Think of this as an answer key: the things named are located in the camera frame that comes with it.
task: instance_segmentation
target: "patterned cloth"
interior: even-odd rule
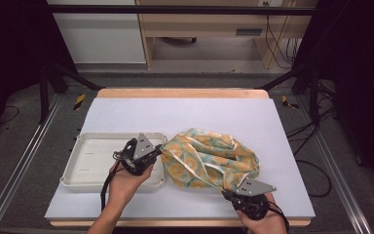
[[[246,177],[259,175],[259,160],[229,135],[191,129],[161,147],[165,171],[179,187],[236,191]]]

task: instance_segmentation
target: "wooden table edge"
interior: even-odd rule
[[[254,89],[102,89],[97,98],[269,98]]]
[[[310,218],[291,218],[288,220],[290,226],[307,226],[311,223]],[[94,220],[77,219],[52,219],[52,226],[91,226]],[[238,219],[143,219],[143,220],[119,220],[117,226],[125,227],[243,227]]]

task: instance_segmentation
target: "robotic arm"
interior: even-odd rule
[[[144,171],[157,161],[157,157],[162,153],[161,145],[154,146],[150,140],[143,134],[139,134],[138,138],[133,138],[127,142],[124,149],[120,152],[114,152],[114,159],[118,160],[114,170],[110,172],[108,178],[104,182],[101,191],[102,208],[105,207],[105,193],[109,182],[115,173],[118,172],[118,166],[123,164],[124,169],[134,176],[141,176]],[[264,218],[268,211],[272,211],[280,215],[286,228],[288,229],[288,221],[282,211],[272,209],[270,202],[267,200],[265,193],[276,191],[276,187],[260,182],[254,178],[246,178],[236,191],[222,191],[224,198],[232,202],[235,210],[241,210],[249,218],[260,220]]]

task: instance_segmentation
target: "plastic container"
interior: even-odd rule
[[[144,133],[154,145],[167,141],[163,134]],[[77,136],[74,148],[60,182],[74,192],[100,192],[114,165],[114,151],[120,151],[139,133],[85,133]],[[151,176],[145,180],[137,192],[152,192],[165,184],[164,167],[161,157],[157,157]]]

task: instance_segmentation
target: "white cabinet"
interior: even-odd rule
[[[48,4],[134,5],[133,0],[48,0]],[[137,14],[54,14],[75,63],[145,63]]]

